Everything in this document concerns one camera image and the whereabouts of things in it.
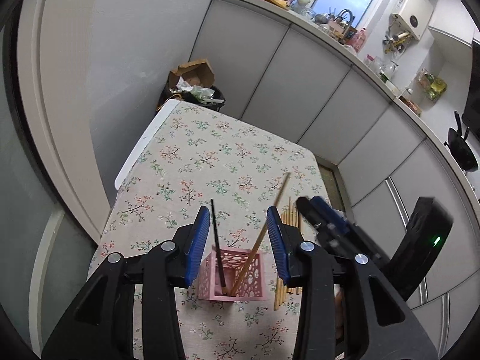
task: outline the pink basket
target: pink basket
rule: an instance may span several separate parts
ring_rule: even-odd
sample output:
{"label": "pink basket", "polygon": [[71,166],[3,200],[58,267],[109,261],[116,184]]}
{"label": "pink basket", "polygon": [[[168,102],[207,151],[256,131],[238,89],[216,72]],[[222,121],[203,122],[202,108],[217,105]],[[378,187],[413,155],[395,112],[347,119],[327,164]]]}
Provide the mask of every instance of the pink basket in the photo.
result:
{"label": "pink basket", "polygon": [[[247,261],[250,250],[236,247],[222,247],[223,271],[227,288],[232,288],[243,264]],[[198,273],[198,298],[207,300],[222,300],[224,302],[250,302],[251,300],[267,300],[263,270],[263,254],[258,252],[251,262],[236,296],[223,296],[218,274],[215,246],[212,252],[202,261]]]}

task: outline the faucet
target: faucet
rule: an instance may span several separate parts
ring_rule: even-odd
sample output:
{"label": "faucet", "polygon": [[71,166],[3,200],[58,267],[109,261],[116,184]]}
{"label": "faucet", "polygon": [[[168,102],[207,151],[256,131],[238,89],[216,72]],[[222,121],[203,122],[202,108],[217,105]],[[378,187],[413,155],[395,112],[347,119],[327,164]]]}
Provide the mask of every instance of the faucet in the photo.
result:
{"label": "faucet", "polygon": [[345,30],[343,30],[342,39],[345,39],[345,36],[347,35],[347,32],[349,31],[349,29],[350,29],[350,27],[351,27],[351,25],[352,25],[352,23],[353,23],[353,19],[355,18],[355,16],[353,15],[353,13],[352,13],[351,10],[349,10],[349,9],[344,9],[344,10],[342,10],[342,11],[340,11],[340,12],[338,13],[337,19],[338,19],[339,17],[342,17],[342,15],[343,15],[344,13],[349,13],[349,14],[350,14],[350,20],[349,20],[348,25],[345,27]]}

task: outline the floor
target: floor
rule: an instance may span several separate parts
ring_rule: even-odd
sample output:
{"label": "floor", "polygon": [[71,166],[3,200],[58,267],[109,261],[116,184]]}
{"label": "floor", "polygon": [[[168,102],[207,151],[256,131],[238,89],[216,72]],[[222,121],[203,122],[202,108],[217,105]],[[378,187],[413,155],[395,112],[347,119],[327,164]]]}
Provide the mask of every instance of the floor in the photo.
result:
{"label": "floor", "polygon": [[338,190],[337,181],[335,180],[335,176],[332,170],[325,168],[318,164],[318,169],[320,170],[320,174],[322,175],[323,183],[325,184],[325,188],[327,190],[328,198],[330,199],[330,204],[332,208],[345,211],[342,198],[340,197],[340,191]]}

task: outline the blue gripper pad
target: blue gripper pad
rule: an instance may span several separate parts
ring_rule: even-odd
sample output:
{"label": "blue gripper pad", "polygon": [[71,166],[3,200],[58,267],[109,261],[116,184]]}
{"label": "blue gripper pad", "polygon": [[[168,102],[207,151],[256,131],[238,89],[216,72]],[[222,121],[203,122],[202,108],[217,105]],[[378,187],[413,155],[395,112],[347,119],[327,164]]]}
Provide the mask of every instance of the blue gripper pad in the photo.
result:
{"label": "blue gripper pad", "polygon": [[210,228],[210,212],[207,207],[201,206],[198,211],[193,228],[191,231],[195,232],[190,248],[186,253],[187,269],[185,272],[185,283],[191,286],[192,282],[198,275],[198,269],[202,262],[203,250],[207,242],[208,230]]}
{"label": "blue gripper pad", "polygon": [[349,232],[347,222],[320,196],[314,196],[310,203],[318,210],[319,214],[328,222],[335,225],[340,234]]}
{"label": "blue gripper pad", "polygon": [[271,206],[267,211],[268,237],[270,238],[270,243],[272,244],[278,277],[280,277],[284,283],[288,283],[290,280],[290,272],[287,250],[285,248],[285,243],[282,239],[282,234],[280,231],[281,226],[283,226],[283,223],[280,219],[278,211],[276,207]]}

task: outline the pink bottle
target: pink bottle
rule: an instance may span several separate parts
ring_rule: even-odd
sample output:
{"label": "pink bottle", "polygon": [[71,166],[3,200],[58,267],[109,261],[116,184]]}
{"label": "pink bottle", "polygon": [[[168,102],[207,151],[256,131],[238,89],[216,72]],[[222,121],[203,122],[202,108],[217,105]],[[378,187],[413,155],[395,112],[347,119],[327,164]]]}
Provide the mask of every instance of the pink bottle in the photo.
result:
{"label": "pink bottle", "polygon": [[367,39],[367,30],[362,28],[356,32],[349,41],[349,45],[358,53]]}

